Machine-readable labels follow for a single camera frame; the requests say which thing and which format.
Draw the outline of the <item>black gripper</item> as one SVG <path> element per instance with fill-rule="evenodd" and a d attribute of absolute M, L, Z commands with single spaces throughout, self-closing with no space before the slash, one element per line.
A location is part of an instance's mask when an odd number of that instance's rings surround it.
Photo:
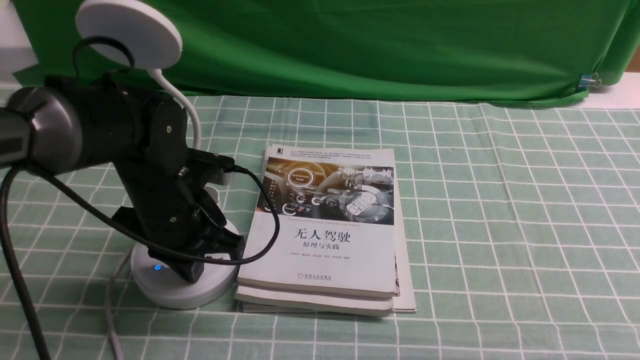
<path fill-rule="evenodd" d="M 165 92 L 119 84 L 103 75 L 102 87 L 114 91 L 131 109 L 134 142 L 114 161 L 132 208 L 113 217 L 127 235 L 151 251 L 173 251 L 197 258 L 167 255 L 167 266 L 195 284 L 203 259 L 228 255 L 242 260 L 245 237 L 226 230 L 227 220 L 206 191 L 190 178 L 186 161 L 186 110 Z"/>

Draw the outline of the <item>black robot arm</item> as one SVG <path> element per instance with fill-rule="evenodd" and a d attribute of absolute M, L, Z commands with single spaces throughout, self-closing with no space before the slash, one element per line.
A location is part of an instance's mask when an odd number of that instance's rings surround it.
<path fill-rule="evenodd" d="M 233 168 L 230 157 L 190 148 L 188 116 L 170 95 L 97 80 L 88 86 L 66 76 L 20 88 L 1 109 L 1 165 L 23 163 L 52 178 L 114 164 L 130 207 L 94 216 L 139 242 L 179 278 L 196 283 L 211 255 L 237 265 L 245 239 L 206 190 Z"/>

